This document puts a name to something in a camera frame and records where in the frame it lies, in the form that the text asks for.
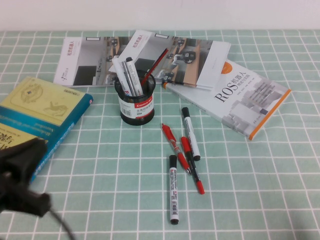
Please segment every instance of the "pen holder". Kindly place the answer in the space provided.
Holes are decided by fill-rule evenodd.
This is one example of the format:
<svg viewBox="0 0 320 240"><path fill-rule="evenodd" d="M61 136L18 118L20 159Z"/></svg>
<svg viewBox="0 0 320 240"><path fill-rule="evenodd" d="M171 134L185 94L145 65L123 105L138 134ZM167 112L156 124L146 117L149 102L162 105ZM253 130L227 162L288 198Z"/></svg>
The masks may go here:
<svg viewBox="0 0 320 240"><path fill-rule="evenodd" d="M147 72L137 70L137 73L141 83ZM143 95L127 96L122 89L119 79L116 77L114 81L114 88L119 98L121 118L125 123L133 126L147 124L155 115L153 93L156 87L156 80L154 76L150 75L146 83L141 87Z"/></svg>

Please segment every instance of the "black cable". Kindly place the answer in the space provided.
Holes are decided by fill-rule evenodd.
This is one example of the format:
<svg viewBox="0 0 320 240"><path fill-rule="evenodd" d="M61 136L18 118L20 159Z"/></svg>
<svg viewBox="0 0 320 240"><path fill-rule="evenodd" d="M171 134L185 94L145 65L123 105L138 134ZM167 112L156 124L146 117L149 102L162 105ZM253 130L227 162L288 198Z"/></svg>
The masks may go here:
<svg viewBox="0 0 320 240"><path fill-rule="evenodd" d="M67 225L67 223L52 209L50 208L49 210L50 214L52 215L52 217L59 223L62 225L64 231L66 231L66 233L69 236L70 240L76 240L75 235L72 233L70 227Z"/></svg>

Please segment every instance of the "barcode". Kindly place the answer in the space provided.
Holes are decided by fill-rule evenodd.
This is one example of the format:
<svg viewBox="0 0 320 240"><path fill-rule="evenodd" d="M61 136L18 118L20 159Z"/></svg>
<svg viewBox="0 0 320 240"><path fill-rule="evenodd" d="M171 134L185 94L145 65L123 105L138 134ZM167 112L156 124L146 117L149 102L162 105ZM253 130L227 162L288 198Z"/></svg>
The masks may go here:
<svg viewBox="0 0 320 240"><path fill-rule="evenodd" d="M129 111L129 110L126 110L126 109L122 108L122 112L123 112L123 114L125 114L125 115L131 116L131 111Z"/></svg>

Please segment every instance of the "marker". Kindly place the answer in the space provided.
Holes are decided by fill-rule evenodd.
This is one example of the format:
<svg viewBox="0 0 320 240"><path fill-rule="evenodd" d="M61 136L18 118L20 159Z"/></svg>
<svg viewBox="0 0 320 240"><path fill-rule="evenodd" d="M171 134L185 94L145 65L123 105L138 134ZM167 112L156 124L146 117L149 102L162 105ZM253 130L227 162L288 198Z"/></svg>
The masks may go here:
<svg viewBox="0 0 320 240"><path fill-rule="evenodd" d="M133 97L136 97L137 93L135 91L134 84L133 84L132 79L130 77L129 70L127 68L126 62L125 61L120 62L120 65L121 65L121 67L123 69L123 74L125 76L126 82L128 83L130 92L131 92Z"/></svg>
<svg viewBox="0 0 320 240"><path fill-rule="evenodd" d="M168 141L171 143L171 145L173 147L173 150L174 150L175 154L177 155L182 167L184 168L184 170L187 173L189 173L191 175L190 166L187 163L187 161L186 161L184 155L182 154L180 148L177 146L177 140L176 140L175 136L172 134L172 131L171 131L170 127L167 126L167 125L164 125L162 123L162 130L163 130L166 138L168 139Z"/></svg>
<svg viewBox="0 0 320 240"><path fill-rule="evenodd" d="M186 159L189 162L191 171L193 173L194 180L196 182L196 187L198 188L198 191L200 194L205 194L204 186L202 185L202 182L199 178L197 167L196 167L194 158L192 156L192 151L191 151L191 147L190 147L190 143L188 141L188 138L186 138L185 136L181 137L181 143L183 146L184 154L186 156Z"/></svg>
<svg viewBox="0 0 320 240"><path fill-rule="evenodd" d="M132 60L131 57L127 57L126 58L125 65L126 65L128 71L129 71L130 78L132 80L133 87L134 87L136 95L137 96L143 95L144 93L142 91L142 87L141 87L139 76L138 76L138 73L137 73L137 70L136 70L136 66L135 66L135 63L134 63L134 61Z"/></svg>
<svg viewBox="0 0 320 240"><path fill-rule="evenodd" d="M191 122L191 118L190 118L190 114L189 114L189 109L187 107L182 108L182 114L183 114L183 117L184 117L184 122L185 122L186 129L187 129L187 132L188 132L193 158L194 158L195 161L199 161L200 158L201 158L200 157L200 151L199 151L199 148L198 148L198 144L197 144L194 128L192 127L192 122Z"/></svg>
<svg viewBox="0 0 320 240"><path fill-rule="evenodd" d="M126 79L126 76L124 74L124 70L120 65L118 56L114 56L111 59L111 61L112 61L113 66L115 68L116 74L117 74L119 82L120 82L120 84L122 86L122 90L124 91L124 94L127 95L127 96L132 96L130 88L129 88L129 85L128 85L128 82L127 82L127 79Z"/></svg>
<svg viewBox="0 0 320 240"><path fill-rule="evenodd" d="M177 225L179 222L178 213L178 189L177 189L177 156L171 155L170 161L170 222Z"/></svg>

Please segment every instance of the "teal book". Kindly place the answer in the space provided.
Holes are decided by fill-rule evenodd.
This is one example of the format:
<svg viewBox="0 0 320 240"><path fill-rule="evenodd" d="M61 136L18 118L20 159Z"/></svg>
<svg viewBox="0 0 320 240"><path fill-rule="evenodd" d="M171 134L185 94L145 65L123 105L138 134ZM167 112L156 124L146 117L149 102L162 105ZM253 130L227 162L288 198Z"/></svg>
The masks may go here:
<svg viewBox="0 0 320 240"><path fill-rule="evenodd" d="M33 173L33 181L92 102L90 94L25 78L0 103L0 150L33 138L44 139L47 153Z"/></svg>

